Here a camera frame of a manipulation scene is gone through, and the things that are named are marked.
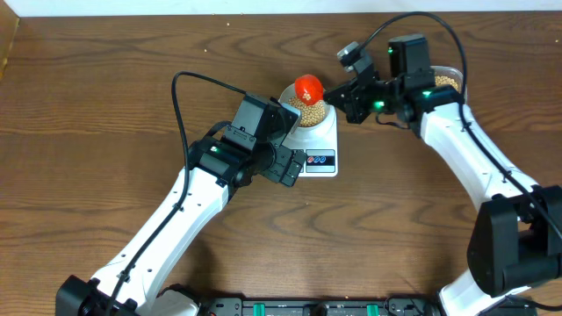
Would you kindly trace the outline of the red measuring scoop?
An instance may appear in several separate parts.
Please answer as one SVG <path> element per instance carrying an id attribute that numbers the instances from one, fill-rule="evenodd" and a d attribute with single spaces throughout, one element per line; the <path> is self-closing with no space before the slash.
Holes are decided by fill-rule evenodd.
<path id="1" fill-rule="evenodd" d="M 294 82 L 297 99 L 307 106 L 312 106 L 323 99 L 324 88 L 321 81 L 314 75 L 302 75 Z"/>

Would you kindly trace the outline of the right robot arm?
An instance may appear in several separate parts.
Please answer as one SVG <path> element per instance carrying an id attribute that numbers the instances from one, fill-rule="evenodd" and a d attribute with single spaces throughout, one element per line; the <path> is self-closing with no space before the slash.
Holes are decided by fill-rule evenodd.
<path id="1" fill-rule="evenodd" d="M 337 57 L 352 78 L 324 97 L 352 124 L 396 115 L 397 127 L 443 158 L 477 209 L 468 268 L 440 290 L 442 314 L 531 307 L 522 293 L 561 275 L 561 189 L 525 175 L 484 133 L 464 93 L 436 82 L 424 36 L 390 39 L 388 54 L 391 78 L 384 81 L 363 45 L 347 45 Z"/>

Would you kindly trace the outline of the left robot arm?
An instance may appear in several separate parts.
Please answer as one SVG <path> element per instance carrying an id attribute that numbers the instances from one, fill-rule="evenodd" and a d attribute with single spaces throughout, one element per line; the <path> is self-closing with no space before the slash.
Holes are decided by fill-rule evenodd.
<path id="1" fill-rule="evenodd" d="M 168 196 L 131 241 L 89 281 L 70 276 L 56 293 L 58 315 L 196 315 L 199 305 L 162 285 L 202 228 L 235 192 L 262 175 L 291 187 L 306 161 L 279 140 L 192 143 Z"/>

